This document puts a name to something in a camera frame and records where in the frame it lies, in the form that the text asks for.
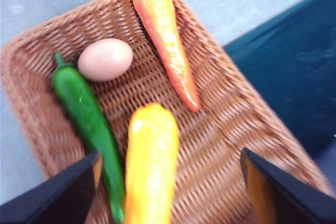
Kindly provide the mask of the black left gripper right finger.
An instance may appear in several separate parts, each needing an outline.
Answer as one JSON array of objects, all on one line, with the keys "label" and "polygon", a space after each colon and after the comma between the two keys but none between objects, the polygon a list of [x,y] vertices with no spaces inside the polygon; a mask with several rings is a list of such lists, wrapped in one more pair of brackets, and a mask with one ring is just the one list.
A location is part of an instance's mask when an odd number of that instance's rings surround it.
[{"label": "black left gripper right finger", "polygon": [[260,223],[335,223],[335,198],[243,148],[240,165]]}]

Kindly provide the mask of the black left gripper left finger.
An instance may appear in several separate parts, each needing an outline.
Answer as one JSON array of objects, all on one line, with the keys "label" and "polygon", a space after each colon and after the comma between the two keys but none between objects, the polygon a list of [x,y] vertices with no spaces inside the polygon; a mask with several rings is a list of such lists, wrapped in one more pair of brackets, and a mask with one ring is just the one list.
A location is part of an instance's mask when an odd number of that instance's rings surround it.
[{"label": "black left gripper left finger", "polygon": [[102,154],[95,151],[1,205],[1,223],[84,223],[101,171]]}]

